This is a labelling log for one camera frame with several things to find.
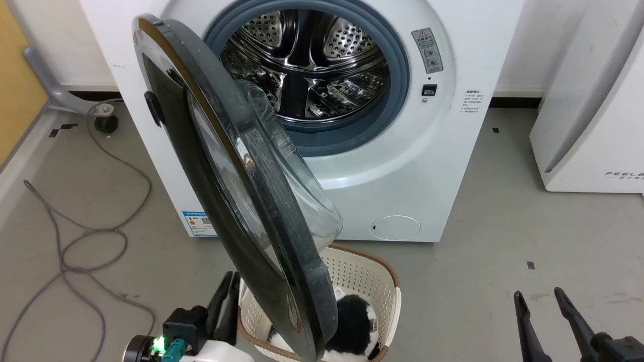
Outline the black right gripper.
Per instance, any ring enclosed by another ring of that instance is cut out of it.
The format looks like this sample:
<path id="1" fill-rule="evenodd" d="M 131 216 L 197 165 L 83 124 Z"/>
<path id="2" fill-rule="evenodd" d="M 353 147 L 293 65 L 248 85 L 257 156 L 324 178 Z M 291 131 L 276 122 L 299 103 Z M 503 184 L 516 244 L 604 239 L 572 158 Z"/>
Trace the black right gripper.
<path id="1" fill-rule="evenodd" d="M 605 332 L 594 334 L 561 287 L 554 288 L 554 295 L 562 316 L 570 324 L 581 353 L 580 361 L 643 361 L 643 344 L 635 337 L 613 339 Z M 529 307 L 521 291 L 514 293 L 513 300 L 523 361 L 552 362 L 551 357 L 543 351 L 536 335 L 530 321 Z"/>

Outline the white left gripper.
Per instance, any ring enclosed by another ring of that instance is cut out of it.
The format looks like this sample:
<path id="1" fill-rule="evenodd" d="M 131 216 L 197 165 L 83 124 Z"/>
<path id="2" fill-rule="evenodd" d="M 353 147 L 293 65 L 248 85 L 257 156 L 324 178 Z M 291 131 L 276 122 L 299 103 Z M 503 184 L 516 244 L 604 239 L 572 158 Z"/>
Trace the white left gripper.
<path id="1" fill-rule="evenodd" d="M 239 289 L 239 272 L 228 271 L 225 273 L 207 307 L 206 333 L 210 340 L 206 341 L 197 355 L 184 355 L 180 362 L 255 361 L 251 355 L 235 346 L 237 343 Z"/>

